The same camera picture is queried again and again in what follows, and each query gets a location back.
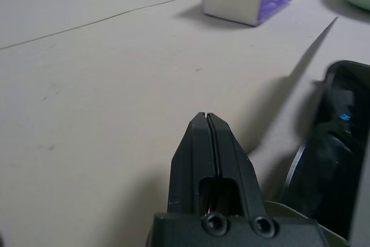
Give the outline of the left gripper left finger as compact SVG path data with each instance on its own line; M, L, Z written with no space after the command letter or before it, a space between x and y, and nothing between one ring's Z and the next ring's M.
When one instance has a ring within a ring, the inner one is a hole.
M199 185L214 177L214 158L206 115L199 112L189 122L171 161L168 213L201 215Z

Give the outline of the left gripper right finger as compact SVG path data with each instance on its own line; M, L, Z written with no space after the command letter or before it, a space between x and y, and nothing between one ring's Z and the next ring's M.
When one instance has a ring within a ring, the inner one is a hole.
M216 208L226 216L266 216L253 165L229 125L213 113L208 125L216 163Z

